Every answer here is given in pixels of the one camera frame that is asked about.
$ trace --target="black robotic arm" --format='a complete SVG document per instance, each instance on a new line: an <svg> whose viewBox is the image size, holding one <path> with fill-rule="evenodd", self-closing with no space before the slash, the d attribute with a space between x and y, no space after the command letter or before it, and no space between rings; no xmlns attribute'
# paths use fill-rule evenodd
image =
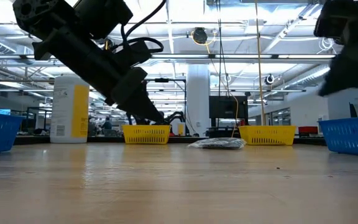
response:
<svg viewBox="0 0 358 224"><path fill-rule="evenodd" d="M123 30L133 16L123 0L79 0L74 7L64 0L16 0L13 7L19 27L42 40L33 43L36 60L54 55L103 94L108 105L117 103L120 110L153 121L163 119L142 91L147 73L134 67L163 45L149 50L145 40L150 38L127 41L128 33L123 34L123 49L114 54L92 41L105 39L118 24Z"/></svg>

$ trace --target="plastic bag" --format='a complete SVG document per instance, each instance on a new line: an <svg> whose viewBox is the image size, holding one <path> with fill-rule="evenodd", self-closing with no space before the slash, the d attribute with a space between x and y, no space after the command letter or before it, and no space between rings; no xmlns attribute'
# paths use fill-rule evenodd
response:
<svg viewBox="0 0 358 224"><path fill-rule="evenodd" d="M198 149L241 149L246 142L239 138L211 138L194 142L187 147Z"/></svg>

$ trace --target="red object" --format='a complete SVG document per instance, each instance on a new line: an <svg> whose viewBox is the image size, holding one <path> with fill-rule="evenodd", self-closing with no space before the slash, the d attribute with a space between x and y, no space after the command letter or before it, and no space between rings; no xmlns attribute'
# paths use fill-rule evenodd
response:
<svg viewBox="0 0 358 224"><path fill-rule="evenodd" d="M298 127L299 134L318 134L317 126Z"/></svg>

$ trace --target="wood grain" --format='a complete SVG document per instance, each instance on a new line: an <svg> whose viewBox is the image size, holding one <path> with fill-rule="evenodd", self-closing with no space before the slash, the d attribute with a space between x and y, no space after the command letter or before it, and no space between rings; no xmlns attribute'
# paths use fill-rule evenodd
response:
<svg viewBox="0 0 358 224"><path fill-rule="evenodd" d="M41 144L0 154L0 223L358 223L358 156L325 147Z"/></svg>

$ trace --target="wooden table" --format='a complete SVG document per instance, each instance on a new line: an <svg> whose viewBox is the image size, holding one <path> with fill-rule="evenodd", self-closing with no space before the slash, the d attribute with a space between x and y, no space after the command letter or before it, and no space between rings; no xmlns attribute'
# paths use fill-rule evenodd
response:
<svg viewBox="0 0 358 224"><path fill-rule="evenodd" d="M39 144L0 154L0 223L358 223L358 156L325 147Z"/></svg>

